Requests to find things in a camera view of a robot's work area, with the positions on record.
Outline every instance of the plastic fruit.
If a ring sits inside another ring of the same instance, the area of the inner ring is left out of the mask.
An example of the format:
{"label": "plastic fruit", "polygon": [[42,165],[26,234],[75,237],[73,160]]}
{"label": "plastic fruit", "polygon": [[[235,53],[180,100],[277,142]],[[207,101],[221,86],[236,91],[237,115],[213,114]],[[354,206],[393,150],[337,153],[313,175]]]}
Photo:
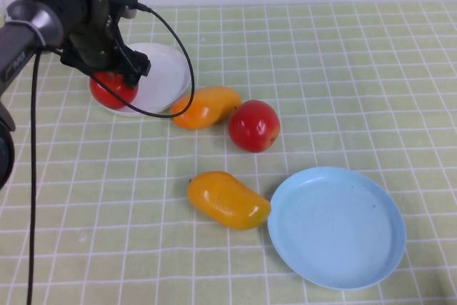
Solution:
{"label": "plastic fruit", "polygon": [[281,124],[267,103],[249,100],[233,113],[228,134],[238,147],[253,153],[267,150],[278,138]]}
{"label": "plastic fruit", "polygon": [[188,198],[213,220],[232,229],[262,225],[271,212],[270,202],[225,171],[209,171],[191,181]]}
{"label": "plastic fruit", "polygon": [[[190,95],[181,97],[172,107],[171,113],[182,111]],[[194,93],[192,104],[182,115],[174,117],[174,123],[185,129],[203,129],[225,119],[242,103],[241,96],[226,86],[209,86]]]}
{"label": "plastic fruit", "polygon": [[[122,74],[96,72],[94,73],[94,76],[128,103],[131,103],[138,94],[138,86],[131,88],[130,86],[125,85]],[[100,104],[113,110],[121,109],[125,106],[121,101],[100,86],[97,81],[91,79],[89,85],[92,95]]]}

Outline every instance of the blue plate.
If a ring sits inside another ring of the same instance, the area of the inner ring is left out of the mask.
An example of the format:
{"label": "blue plate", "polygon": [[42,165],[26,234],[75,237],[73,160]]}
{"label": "blue plate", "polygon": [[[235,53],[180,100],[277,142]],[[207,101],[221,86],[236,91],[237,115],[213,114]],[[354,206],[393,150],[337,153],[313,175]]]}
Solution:
{"label": "blue plate", "polygon": [[406,247],[393,199],[364,175],[336,167],[306,169],[285,180],[271,199],[268,230],[293,271],[332,289],[380,282]]}

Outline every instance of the plate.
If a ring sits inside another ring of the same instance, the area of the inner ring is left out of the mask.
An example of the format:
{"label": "plate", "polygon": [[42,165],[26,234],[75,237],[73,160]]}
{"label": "plate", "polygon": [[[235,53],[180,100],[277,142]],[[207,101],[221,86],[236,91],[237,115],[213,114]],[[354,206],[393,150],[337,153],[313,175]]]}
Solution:
{"label": "plate", "polygon": [[380,282],[406,248],[393,199],[366,176],[338,167],[306,169],[285,180],[271,198],[268,230],[293,271],[331,289]]}
{"label": "plate", "polygon": [[[131,104],[153,113],[167,110],[184,94],[191,82],[186,57],[173,47],[157,43],[135,43],[129,48],[146,54],[151,62],[149,74],[140,78],[138,94]],[[143,116],[127,106],[113,110],[97,103],[121,116]]]}

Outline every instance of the table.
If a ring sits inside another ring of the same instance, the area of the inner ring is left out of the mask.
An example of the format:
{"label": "table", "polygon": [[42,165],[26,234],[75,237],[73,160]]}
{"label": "table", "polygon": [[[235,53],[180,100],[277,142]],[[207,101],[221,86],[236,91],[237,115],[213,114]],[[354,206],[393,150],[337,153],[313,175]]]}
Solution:
{"label": "table", "polygon": [[[457,2],[163,8],[198,87],[226,85],[277,110],[282,130],[245,153],[226,124],[186,131],[114,116],[88,78],[44,56],[38,97],[35,304],[457,304]],[[176,45],[140,13],[129,43]],[[0,192],[0,304],[24,304],[31,63],[2,102],[16,165]],[[342,166],[385,188],[408,245],[387,280],[334,291],[295,275],[266,226],[232,231],[186,186],[225,170],[270,197],[287,177]]]}

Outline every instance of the yellow mango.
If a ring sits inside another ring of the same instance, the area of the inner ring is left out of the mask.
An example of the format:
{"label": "yellow mango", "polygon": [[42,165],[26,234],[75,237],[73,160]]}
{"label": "yellow mango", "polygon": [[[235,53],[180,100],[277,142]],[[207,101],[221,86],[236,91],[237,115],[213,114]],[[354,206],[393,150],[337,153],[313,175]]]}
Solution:
{"label": "yellow mango", "polygon": [[232,229],[256,228],[271,212],[267,199],[225,171],[199,174],[190,182],[187,195],[199,211]]}
{"label": "yellow mango", "polygon": [[[181,97],[172,107],[171,113],[182,111],[189,102],[190,95]],[[194,93],[192,104],[173,122],[184,129],[203,129],[225,119],[242,103],[235,90],[226,86],[209,86]]]}

